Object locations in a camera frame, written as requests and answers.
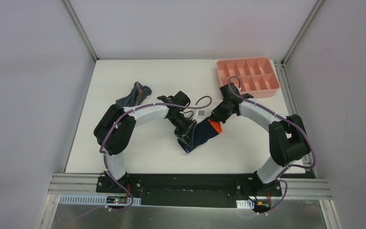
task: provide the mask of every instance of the pink compartment organizer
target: pink compartment organizer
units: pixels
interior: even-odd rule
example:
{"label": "pink compartment organizer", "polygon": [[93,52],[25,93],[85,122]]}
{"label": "pink compartment organizer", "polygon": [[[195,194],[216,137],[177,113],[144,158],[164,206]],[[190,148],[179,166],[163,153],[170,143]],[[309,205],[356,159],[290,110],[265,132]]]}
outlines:
{"label": "pink compartment organizer", "polygon": [[[280,88],[280,82],[267,57],[220,60],[217,62],[217,80],[220,85],[228,84],[231,76],[241,81],[241,94],[249,93],[255,98],[267,98]],[[238,80],[232,79],[238,86]]]}

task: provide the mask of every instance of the black mounting plate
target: black mounting plate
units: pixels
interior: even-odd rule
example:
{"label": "black mounting plate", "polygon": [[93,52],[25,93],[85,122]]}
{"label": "black mounting plate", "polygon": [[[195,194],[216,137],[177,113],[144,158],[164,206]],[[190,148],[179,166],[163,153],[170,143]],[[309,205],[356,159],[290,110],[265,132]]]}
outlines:
{"label": "black mounting plate", "polygon": [[[252,193],[252,174],[126,174],[118,180],[129,186],[142,205],[236,208],[237,200],[249,196],[282,196],[279,181],[270,189]],[[98,178],[96,192],[125,193],[104,173]]]}

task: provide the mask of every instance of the gray wall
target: gray wall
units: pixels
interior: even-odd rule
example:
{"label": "gray wall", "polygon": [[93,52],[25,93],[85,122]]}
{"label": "gray wall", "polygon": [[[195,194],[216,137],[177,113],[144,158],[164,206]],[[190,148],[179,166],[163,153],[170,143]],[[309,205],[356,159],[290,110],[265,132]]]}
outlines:
{"label": "gray wall", "polygon": [[60,0],[0,0],[0,228],[36,225],[93,68]]}
{"label": "gray wall", "polygon": [[315,0],[71,2],[101,58],[280,59]]}
{"label": "gray wall", "polygon": [[326,1],[287,74],[343,228],[366,228],[366,1]]}

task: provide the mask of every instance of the purple cable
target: purple cable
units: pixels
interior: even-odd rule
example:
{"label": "purple cable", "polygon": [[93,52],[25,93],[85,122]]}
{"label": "purple cable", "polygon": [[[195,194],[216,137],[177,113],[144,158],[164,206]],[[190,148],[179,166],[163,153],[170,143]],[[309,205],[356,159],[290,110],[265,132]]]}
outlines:
{"label": "purple cable", "polygon": [[[229,77],[229,79],[228,79],[228,84],[229,84],[229,83],[231,83],[231,79],[232,79],[232,78],[236,78],[237,80],[239,80],[239,77],[237,77],[237,76],[231,76],[231,77]],[[279,115],[279,114],[276,114],[276,112],[274,112],[274,111],[270,110],[269,108],[267,108],[267,107],[265,107],[265,106],[263,106],[263,105],[261,105],[261,104],[255,103],[255,102],[253,102],[253,101],[251,101],[251,100],[245,99],[245,98],[243,98],[242,96],[240,96],[240,95],[236,94],[236,93],[234,92],[234,90],[232,89],[232,87],[230,87],[230,86],[229,86],[229,90],[231,90],[231,92],[232,92],[236,97],[238,97],[238,98],[242,99],[243,101],[246,101],[246,102],[251,103],[251,104],[253,104],[253,105],[255,105],[255,106],[258,106],[258,107],[262,108],[263,110],[267,111],[268,113],[270,113],[270,114],[272,114],[272,115],[274,115],[274,116],[278,117],[279,119],[283,120],[284,122],[286,122],[286,123],[288,123],[288,124],[292,125],[293,127],[295,127],[295,129],[297,129],[297,130],[302,134],[302,136],[305,138],[306,143],[308,144],[309,148],[311,149],[311,154],[312,154],[312,159],[313,159],[312,165],[311,165],[311,166],[289,165],[288,167],[299,167],[299,168],[304,168],[304,169],[312,169],[312,168],[314,168],[314,167],[316,166],[316,156],[315,156],[315,151],[314,151],[314,149],[312,148],[312,144],[311,144],[311,141],[309,140],[309,137],[306,135],[305,131],[304,131],[302,128],[300,128],[297,124],[295,124],[295,123],[291,122],[290,120],[286,119],[285,117],[283,117],[283,116],[281,116],[281,115]],[[286,169],[285,169],[285,170],[283,170],[283,172],[282,172],[281,174],[279,174],[279,175],[278,175],[278,177],[280,177],[280,176],[281,176],[285,171],[286,171]]]}
{"label": "purple cable", "polygon": [[129,208],[131,208],[132,204],[134,203],[134,197],[132,197],[131,192],[128,191],[128,189],[126,189],[122,184],[120,184],[117,179],[115,179],[112,175],[112,173],[109,170],[109,166],[107,165],[107,158],[106,156],[103,156],[103,160],[104,160],[104,166],[106,167],[107,170],[107,174],[109,175],[109,177],[112,179],[112,181],[114,181],[119,187],[121,187],[125,193],[127,193],[127,195],[131,198],[131,203],[123,208],[118,208],[118,209],[111,209],[111,211],[125,211],[128,210]]}
{"label": "purple cable", "polygon": [[277,207],[277,206],[278,206],[278,205],[279,205],[279,204],[284,200],[285,196],[287,195],[288,183],[287,183],[287,181],[280,179],[280,176],[281,176],[285,171],[287,171],[287,169],[288,169],[289,167],[299,167],[299,168],[304,168],[304,169],[312,169],[312,168],[314,168],[314,167],[316,166],[316,156],[315,156],[315,151],[314,151],[314,150],[313,150],[313,148],[312,148],[311,141],[309,140],[309,137],[306,135],[305,131],[304,131],[302,128],[300,128],[297,124],[295,124],[295,123],[291,122],[290,120],[287,120],[285,117],[283,117],[283,116],[281,116],[281,115],[279,115],[279,114],[276,114],[274,111],[270,110],[269,108],[267,108],[267,107],[265,107],[265,106],[263,106],[263,105],[261,105],[261,104],[255,103],[255,102],[253,102],[253,101],[251,101],[251,100],[248,100],[248,99],[243,98],[243,97],[242,97],[241,95],[239,95],[239,94],[236,94],[236,93],[234,92],[234,90],[232,89],[231,85],[230,85],[230,83],[232,82],[232,78],[237,79],[237,80],[239,81],[239,87],[241,87],[241,80],[239,79],[239,77],[237,77],[237,76],[231,76],[231,77],[229,77],[229,79],[228,79],[228,85],[229,85],[229,86],[228,86],[228,87],[229,87],[229,90],[232,92],[232,94],[234,94],[236,97],[238,97],[238,98],[242,99],[243,101],[246,101],[246,102],[248,102],[248,103],[251,103],[251,104],[253,104],[253,105],[255,105],[255,106],[258,106],[258,107],[262,108],[263,110],[267,111],[268,113],[270,113],[270,114],[274,115],[275,117],[278,117],[279,119],[283,120],[284,122],[286,122],[286,123],[288,123],[288,124],[292,125],[293,127],[295,127],[295,129],[297,129],[297,130],[302,134],[302,136],[305,138],[306,143],[308,144],[309,148],[311,149],[312,160],[313,160],[313,162],[312,162],[312,165],[311,165],[311,166],[289,165],[289,166],[287,166],[285,169],[283,169],[283,171],[281,171],[281,173],[279,173],[279,174],[277,175],[277,179],[278,179],[278,180],[280,180],[280,181],[283,181],[283,182],[285,183],[285,190],[284,190],[284,194],[283,194],[283,196],[282,196],[282,197],[281,197],[281,199],[277,202],[277,204],[275,204],[275,205],[274,205],[274,206],[273,206],[269,211],[267,211],[267,212],[270,212],[270,211],[272,211],[273,209],[275,209],[275,208],[276,208],[276,207]]}
{"label": "purple cable", "polygon": [[[150,106],[174,106],[174,107],[179,107],[179,108],[184,108],[184,109],[203,109],[208,107],[209,105],[211,105],[211,103],[213,102],[213,99],[208,96],[205,95],[203,97],[201,97],[200,99],[197,100],[197,102],[195,103],[196,105],[203,100],[204,98],[209,98],[210,102],[205,105],[205,106],[199,106],[199,107],[190,107],[190,106],[181,106],[181,105],[177,105],[177,104],[168,104],[168,103],[155,103],[155,104],[146,104],[146,105],[142,105],[139,107],[136,107],[134,110],[129,110],[127,112],[125,112],[124,114],[122,114],[120,117],[117,118],[117,120],[113,123],[112,127],[110,128],[109,132],[107,132],[106,137],[103,139],[102,145],[100,146],[99,152],[102,154],[105,154],[105,151],[103,151],[104,145],[106,144],[107,140],[109,139],[110,135],[112,134],[113,130],[116,128],[116,126],[118,125],[118,123],[122,120],[122,118],[124,118],[126,115],[128,115],[129,113],[144,109],[146,107],[150,107]],[[109,177],[112,179],[112,181],[114,181],[119,187],[121,187],[127,194],[128,196],[131,198],[131,203],[123,208],[120,209],[111,209],[112,211],[125,211],[128,210],[132,204],[134,203],[134,198],[132,197],[131,193],[128,191],[128,189],[126,189],[122,184],[120,184],[112,175],[112,173],[109,170],[109,166],[107,165],[107,158],[106,155],[103,155],[103,160],[104,160],[104,166],[106,167],[107,170],[107,174],[109,175]]]}
{"label": "purple cable", "polygon": [[288,190],[288,183],[287,181],[283,180],[283,179],[279,179],[279,181],[282,181],[284,182],[285,184],[285,189],[284,189],[284,194],[283,196],[281,197],[281,199],[270,209],[268,210],[267,212],[271,212],[273,209],[275,209],[279,204],[281,204],[281,202],[284,200],[284,197],[287,195],[287,190]]}
{"label": "purple cable", "polygon": [[86,216],[87,214],[89,214],[89,213],[91,213],[91,212],[93,212],[93,211],[96,211],[96,210],[97,210],[97,209],[99,209],[99,208],[103,208],[103,207],[104,207],[104,205],[96,206],[96,207],[94,207],[94,208],[90,209],[89,211],[87,211],[87,212],[85,212],[85,213],[82,213],[82,214],[80,214],[80,215],[78,215],[78,216],[76,216],[76,217],[73,217],[73,218],[64,218],[64,217],[62,217],[62,216],[61,216],[60,212],[58,212],[58,218],[60,218],[60,219],[62,219],[62,220],[64,220],[64,221],[74,221],[74,220],[77,220],[77,219],[79,219],[79,218],[81,218],[81,217],[84,217],[84,216]]}

